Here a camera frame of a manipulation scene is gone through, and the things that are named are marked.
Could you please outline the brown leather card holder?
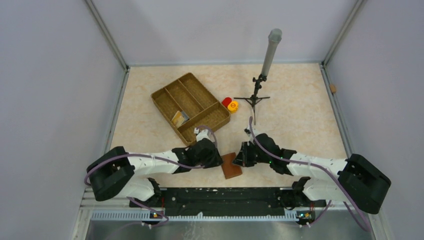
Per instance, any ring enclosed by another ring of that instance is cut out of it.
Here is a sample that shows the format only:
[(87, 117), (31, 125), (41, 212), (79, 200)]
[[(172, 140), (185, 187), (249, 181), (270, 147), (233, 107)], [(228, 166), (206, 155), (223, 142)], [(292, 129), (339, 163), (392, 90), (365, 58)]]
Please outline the brown leather card holder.
[(221, 165), (224, 178), (226, 180), (238, 177), (243, 174), (242, 169), (239, 165), (233, 164), (233, 160), (236, 159), (236, 153), (231, 152), (221, 156), (223, 163)]

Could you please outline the gold card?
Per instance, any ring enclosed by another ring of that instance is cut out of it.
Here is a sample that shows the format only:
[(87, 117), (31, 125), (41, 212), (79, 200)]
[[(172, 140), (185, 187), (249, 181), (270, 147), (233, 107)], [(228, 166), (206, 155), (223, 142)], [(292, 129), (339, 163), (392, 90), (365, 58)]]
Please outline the gold card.
[(171, 122), (176, 127), (181, 127), (184, 123), (186, 123), (190, 117), (184, 112), (178, 110), (175, 115), (172, 117)]

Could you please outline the woven brown divided tray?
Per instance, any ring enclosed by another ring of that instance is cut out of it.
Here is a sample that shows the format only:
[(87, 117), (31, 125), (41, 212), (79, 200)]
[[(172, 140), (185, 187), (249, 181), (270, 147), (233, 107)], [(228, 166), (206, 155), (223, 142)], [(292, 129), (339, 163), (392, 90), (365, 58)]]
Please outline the woven brown divided tray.
[[(215, 132), (231, 119), (229, 110), (191, 72), (152, 93), (151, 99), (186, 146), (196, 142), (196, 127), (207, 126)], [(177, 111), (189, 116), (179, 128), (171, 122)]]

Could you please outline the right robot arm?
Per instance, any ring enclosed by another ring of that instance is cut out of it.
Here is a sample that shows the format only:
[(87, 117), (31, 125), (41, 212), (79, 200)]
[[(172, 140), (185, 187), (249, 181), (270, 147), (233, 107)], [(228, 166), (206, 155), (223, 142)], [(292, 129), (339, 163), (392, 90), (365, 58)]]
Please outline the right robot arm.
[(266, 133), (244, 130), (249, 141), (241, 144), (233, 164), (253, 167), (268, 164), (281, 175), (297, 176), (284, 204), (289, 208), (315, 201), (351, 203), (368, 214), (377, 214), (391, 180), (364, 156), (322, 158), (279, 147)]

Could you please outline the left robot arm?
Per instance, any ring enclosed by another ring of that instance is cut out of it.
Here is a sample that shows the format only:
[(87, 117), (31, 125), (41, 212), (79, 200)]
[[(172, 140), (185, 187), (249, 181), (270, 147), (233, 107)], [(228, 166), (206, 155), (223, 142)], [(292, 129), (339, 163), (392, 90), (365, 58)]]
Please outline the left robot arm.
[(123, 146), (114, 147), (87, 167), (84, 183), (92, 188), (98, 202), (126, 197), (154, 207), (160, 202), (161, 190), (150, 175), (180, 174), (223, 164), (212, 130), (199, 127), (194, 135), (194, 144), (159, 153), (134, 153)]

